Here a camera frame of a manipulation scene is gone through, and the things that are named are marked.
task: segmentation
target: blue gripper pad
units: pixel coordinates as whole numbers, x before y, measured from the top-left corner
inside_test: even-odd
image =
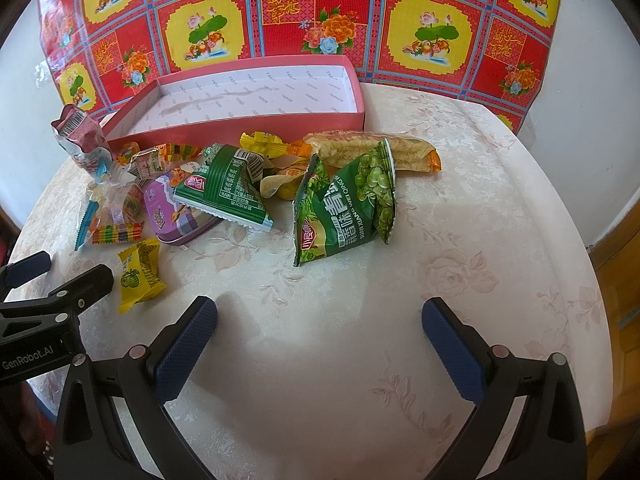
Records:
[[[151,343],[154,350],[161,339],[171,337],[172,342],[158,359],[153,369],[154,393],[159,403],[174,400],[187,382],[198,357],[204,350],[218,323],[216,303],[205,296],[198,296],[173,325],[162,329]]]
[[[480,404],[484,397],[484,368],[434,299],[426,301],[422,306],[422,329],[460,396],[471,400],[476,406]]]
[[[51,258],[45,251],[32,254],[6,268],[4,286],[7,288],[18,288],[41,274],[48,272],[50,268]]]

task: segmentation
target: white wall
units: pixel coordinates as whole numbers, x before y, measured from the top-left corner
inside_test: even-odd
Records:
[[[66,159],[50,125],[62,100],[50,77],[41,88],[34,78],[44,60],[39,35],[33,0],[0,48],[0,206],[20,228]]]
[[[542,91],[518,138],[585,245],[640,189],[640,45],[610,0],[562,0]]]

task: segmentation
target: pink box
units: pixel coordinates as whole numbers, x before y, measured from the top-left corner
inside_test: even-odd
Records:
[[[111,151],[176,142],[238,145],[243,132],[285,142],[325,130],[362,130],[364,101],[346,56],[239,59],[162,76],[104,126]]]

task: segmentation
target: pile of snacks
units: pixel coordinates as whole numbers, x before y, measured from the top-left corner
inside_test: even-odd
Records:
[[[222,219],[268,232],[264,199],[293,201],[294,265],[340,253],[380,236],[396,218],[396,170],[435,174],[434,146],[408,135],[356,131],[308,134],[286,143],[265,132],[242,134],[241,148],[135,142],[110,152],[94,119],[67,105],[52,123],[60,145],[92,177],[81,207],[76,250],[83,244],[140,240],[146,215],[157,238],[120,252],[126,312],[164,289],[160,242],[183,244]]]

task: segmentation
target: table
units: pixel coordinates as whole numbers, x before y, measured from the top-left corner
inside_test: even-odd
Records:
[[[445,298],[489,345],[533,358],[563,352],[585,429],[609,416],[602,298],[540,167],[481,105],[389,86],[362,91],[367,129],[414,128],[442,158],[436,177],[398,178],[389,246],[374,240],[293,268],[292,208],[274,198],[268,235],[225,221],[186,246],[163,246],[162,294],[120,315],[116,279],[81,316],[91,358],[114,358],[150,343],[197,295],[215,299],[216,333],[167,409],[219,479],[422,479],[472,409],[422,332],[420,308],[431,296]],[[44,296],[98,263],[119,276],[122,245],[73,252],[88,180],[68,160],[43,193],[12,259],[46,250],[52,270],[10,300]],[[65,374],[31,380],[53,412]],[[141,463],[157,472],[123,402],[118,410]],[[497,466],[518,414],[484,472]]]

